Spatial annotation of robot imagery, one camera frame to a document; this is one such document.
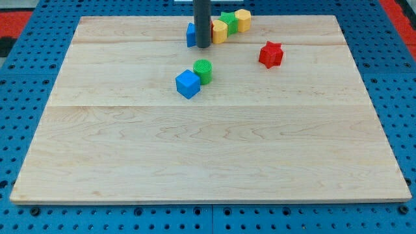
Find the red block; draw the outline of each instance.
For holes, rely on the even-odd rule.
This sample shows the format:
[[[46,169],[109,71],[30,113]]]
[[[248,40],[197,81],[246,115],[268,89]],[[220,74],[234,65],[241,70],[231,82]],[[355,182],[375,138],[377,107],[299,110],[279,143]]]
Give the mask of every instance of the red block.
[[[280,66],[283,58],[283,51],[281,50],[281,43],[267,42],[266,46],[261,48],[259,62],[266,65],[269,69],[273,66]]]

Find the green block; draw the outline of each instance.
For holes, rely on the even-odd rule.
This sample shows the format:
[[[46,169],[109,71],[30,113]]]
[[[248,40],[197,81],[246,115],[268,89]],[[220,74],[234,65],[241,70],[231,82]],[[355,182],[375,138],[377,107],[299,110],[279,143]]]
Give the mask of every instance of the green block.
[[[213,80],[213,65],[206,59],[197,60],[194,63],[194,73],[200,77],[201,85],[207,85]]]
[[[221,16],[218,20],[223,21],[228,26],[227,36],[237,33],[239,28],[239,19],[235,17],[234,12],[221,12]]]

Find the green cylinder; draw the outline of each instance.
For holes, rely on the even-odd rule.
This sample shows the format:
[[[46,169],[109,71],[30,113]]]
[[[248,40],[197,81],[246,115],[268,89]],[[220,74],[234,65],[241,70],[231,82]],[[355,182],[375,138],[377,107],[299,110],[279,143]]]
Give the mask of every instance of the green cylinder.
[[[194,73],[200,77],[201,85],[208,85],[212,80],[213,65],[206,59],[194,63]]]

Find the black pole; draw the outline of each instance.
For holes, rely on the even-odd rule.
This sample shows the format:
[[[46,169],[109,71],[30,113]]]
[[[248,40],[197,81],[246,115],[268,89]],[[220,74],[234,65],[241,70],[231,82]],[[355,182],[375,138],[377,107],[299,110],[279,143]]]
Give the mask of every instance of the black pole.
[[[196,45],[199,48],[211,44],[211,0],[193,0]]]

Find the red surface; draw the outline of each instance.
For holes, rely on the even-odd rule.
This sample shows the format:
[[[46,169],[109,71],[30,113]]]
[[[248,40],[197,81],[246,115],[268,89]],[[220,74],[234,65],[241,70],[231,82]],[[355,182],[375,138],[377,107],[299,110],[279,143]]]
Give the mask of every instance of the red surface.
[[[18,38],[32,12],[0,12],[0,37]]]
[[[395,0],[380,0],[380,3],[407,45],[413,59],[416,60],[416,31],[411,27],[410,20],[403,14],[402,7]]]
[[[266,65],[268,69],[273,66],[280,66],[282,58],[281,43],[267,42],[266,46],[260,50],[259,62]]]

